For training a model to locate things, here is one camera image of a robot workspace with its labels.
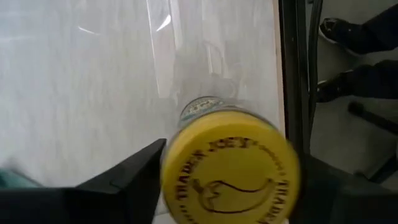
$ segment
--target sneaker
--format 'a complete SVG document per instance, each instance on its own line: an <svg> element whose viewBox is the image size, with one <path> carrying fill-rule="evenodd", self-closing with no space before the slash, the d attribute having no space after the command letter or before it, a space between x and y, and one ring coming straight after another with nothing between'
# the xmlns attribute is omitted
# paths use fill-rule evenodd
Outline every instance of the sneaker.
<svg viewBox="0 0 398 224"><path fill-rule="evenodd" d="M355 56L361 56L367 52L363 46L370 38L366 38L366 32L361 25L352 24L342 19L326 18L319 26L319 34L332 44L338 44L347 52Z"/></svg>
<svg viewBox="0 0 398 224"><path fill-rule="evenodd" d="M346 82L346 76L349 72L352 72L352 70L343 72L335 78L318 82L317 102L326 103L339 97L350 95Z"/></svg>

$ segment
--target pant leg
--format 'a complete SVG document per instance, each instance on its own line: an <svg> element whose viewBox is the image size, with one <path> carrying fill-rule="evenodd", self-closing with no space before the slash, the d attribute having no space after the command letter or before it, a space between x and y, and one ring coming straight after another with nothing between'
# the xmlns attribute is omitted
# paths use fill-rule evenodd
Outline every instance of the pant leg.
<svg viewBox="0 0 398 224"><path fill-rule="evenodd" d="M362 65L347 73L346 83L351 95L398 99L398 61Z"/></svg>
<svg viewBox="0 0 398 224"><path fill-rule="evenodd" d="M374 43L377 47L370 52L392 50L398 47L398 4L365 22L362 27L378 42Z"/></svg>

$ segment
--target black frame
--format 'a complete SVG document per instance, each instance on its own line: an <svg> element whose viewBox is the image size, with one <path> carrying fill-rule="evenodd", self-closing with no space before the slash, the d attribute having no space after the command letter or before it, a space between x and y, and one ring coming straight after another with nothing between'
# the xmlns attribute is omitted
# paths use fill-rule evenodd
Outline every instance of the black frame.
<svg viewBox="0 0 398 224"><path fill-rule="evenodd" d="M300 158L310 154L305 0L279 0L285 127Z"/></svg>

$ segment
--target clear plastic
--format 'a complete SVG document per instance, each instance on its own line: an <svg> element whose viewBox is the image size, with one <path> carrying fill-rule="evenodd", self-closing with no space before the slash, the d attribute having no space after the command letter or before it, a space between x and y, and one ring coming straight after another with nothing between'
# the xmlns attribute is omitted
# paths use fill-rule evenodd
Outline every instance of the clear plastic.
<svg viewBox="0 0 398 224"><path fill-rule="evenodd" d="M0 0L0 166L79 184L170 139L201 96L283 131L276 2Z"/></svg>

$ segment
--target jar lid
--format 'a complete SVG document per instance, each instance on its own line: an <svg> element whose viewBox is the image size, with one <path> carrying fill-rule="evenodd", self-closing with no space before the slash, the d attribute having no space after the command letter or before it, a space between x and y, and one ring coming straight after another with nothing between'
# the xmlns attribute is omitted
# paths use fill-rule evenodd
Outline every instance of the jar lid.
<svg viewBox="0 0 398 224"><path fill-rule="evenodd" d="M179 224L281 223L299 182L287 140L239 111L196 119L171 142L162 166L165 202Z"/></svg>

